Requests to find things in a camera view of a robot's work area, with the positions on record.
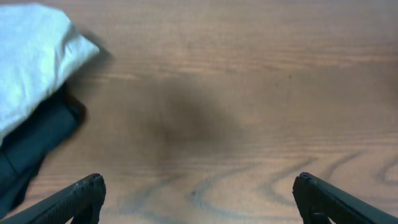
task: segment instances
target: wood grain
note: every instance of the wood grain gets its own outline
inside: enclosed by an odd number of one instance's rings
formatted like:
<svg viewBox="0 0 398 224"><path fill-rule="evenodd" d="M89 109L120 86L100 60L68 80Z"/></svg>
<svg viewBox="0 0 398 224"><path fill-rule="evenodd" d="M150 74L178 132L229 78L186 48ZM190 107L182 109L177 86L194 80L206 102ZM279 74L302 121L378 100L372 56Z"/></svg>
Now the wood grain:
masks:
<svg viewBox="0 0 398 224"><path fill-rule="evenodd" d="M398 216L398 2L40 2L110 57L19 210L99 172L100 223L301 223L307 171Z"/></svg>

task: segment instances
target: wooden table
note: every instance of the wooden table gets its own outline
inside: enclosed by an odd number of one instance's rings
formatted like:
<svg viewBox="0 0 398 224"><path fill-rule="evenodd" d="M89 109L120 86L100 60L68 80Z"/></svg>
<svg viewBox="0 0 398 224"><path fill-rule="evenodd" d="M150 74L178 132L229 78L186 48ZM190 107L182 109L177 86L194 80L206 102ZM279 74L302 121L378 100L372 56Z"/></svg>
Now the wooden table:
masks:
<svg viewBox="0 0 398 224"><path fill-rule="evenodd" d="M40 2L109 57L19 210L98 172L100 223L301 223L307 171L398 216L398 1Z"/></svg>

